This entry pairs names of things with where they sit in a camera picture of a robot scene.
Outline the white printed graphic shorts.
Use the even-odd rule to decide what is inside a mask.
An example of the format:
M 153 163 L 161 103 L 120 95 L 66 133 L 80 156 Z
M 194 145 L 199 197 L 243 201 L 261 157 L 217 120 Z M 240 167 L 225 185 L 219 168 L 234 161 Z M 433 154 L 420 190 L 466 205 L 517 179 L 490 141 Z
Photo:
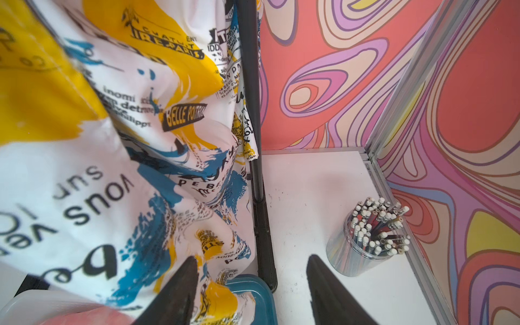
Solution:
M 3 264 L 137 318 L 194 257 L 251 324 L 253 140 L 232 1 L 1 2 Z

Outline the pink tie-dye shorts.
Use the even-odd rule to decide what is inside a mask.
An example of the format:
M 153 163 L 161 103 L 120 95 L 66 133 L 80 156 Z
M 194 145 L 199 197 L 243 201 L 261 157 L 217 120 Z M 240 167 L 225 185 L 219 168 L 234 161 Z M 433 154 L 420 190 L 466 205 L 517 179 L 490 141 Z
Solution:
M 109 307 L 60 315 L 42 322 L 41 325 L 129 325 L 134 319 Z

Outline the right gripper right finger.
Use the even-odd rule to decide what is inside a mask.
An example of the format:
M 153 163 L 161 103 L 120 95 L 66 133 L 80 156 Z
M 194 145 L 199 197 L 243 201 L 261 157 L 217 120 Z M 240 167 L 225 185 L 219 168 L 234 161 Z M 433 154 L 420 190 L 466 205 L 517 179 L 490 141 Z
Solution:
M 306 274 L 316 324 L 376 325 L 319 256 L 309 257 Z

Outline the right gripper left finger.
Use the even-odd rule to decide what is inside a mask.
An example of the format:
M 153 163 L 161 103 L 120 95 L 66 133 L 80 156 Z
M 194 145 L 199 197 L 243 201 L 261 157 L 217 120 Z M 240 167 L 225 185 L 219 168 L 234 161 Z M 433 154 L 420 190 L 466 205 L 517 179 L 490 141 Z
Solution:
M 198 281 L 197 261 L 188 257 L 133 325 L 189 324 Z

